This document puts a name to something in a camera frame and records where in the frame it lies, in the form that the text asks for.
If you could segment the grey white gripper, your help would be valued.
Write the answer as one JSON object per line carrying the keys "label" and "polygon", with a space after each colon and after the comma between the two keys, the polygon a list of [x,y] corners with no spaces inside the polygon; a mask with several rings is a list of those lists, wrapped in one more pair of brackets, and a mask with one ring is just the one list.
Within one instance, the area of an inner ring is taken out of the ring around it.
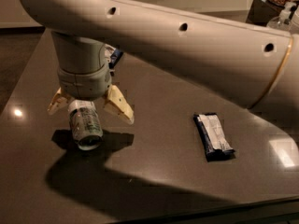
{"label": "grey white gripper", "polygon": [[77,100],[96,100],[106,92],[104,110],[122,121],[132,125],[135,121],[134,111],[127,103],[120,89],[111,85],[112,77],[105,64],[98,71],[90,74],[74,74],[58,69],[60,87],[51,99],[48,107],[50,115],[68,106],[72,97]]}

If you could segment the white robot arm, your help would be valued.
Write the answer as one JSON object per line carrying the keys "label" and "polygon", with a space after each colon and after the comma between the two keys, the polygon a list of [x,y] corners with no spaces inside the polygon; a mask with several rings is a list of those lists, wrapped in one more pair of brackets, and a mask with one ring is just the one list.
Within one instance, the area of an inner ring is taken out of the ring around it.
{"label": "white robot arm", "polygon": [[53,31],[99,40],[277,126],[299,124],[298,37],[133,0],[20,0]]}

